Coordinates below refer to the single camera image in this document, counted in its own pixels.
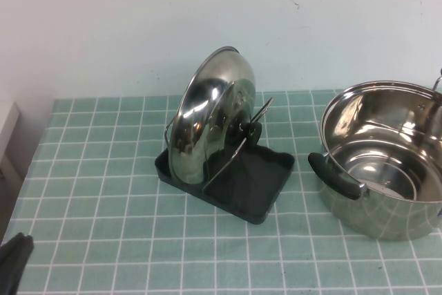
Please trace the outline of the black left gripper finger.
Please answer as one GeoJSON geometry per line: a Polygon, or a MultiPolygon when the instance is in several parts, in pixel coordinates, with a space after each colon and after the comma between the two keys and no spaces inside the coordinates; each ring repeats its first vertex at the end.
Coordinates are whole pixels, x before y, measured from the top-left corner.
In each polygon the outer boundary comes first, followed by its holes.
{"type": "Polygon", "coordinates": [[[20,262],[20,270],[21,270],[21,277],[23,275],[23,271],[25,269],[26,263],[28,262],[28,259],[34,249],[34,243],[32,236],[25,236],[22,234],[22,239],[19,244],[19,262],[20,262]]]}
{"type": "Polygon", "coordinates": [[[21,277],[19,244],[22,233],[18,233],[1,246],[1,294],[16,294],[21,277]]]}

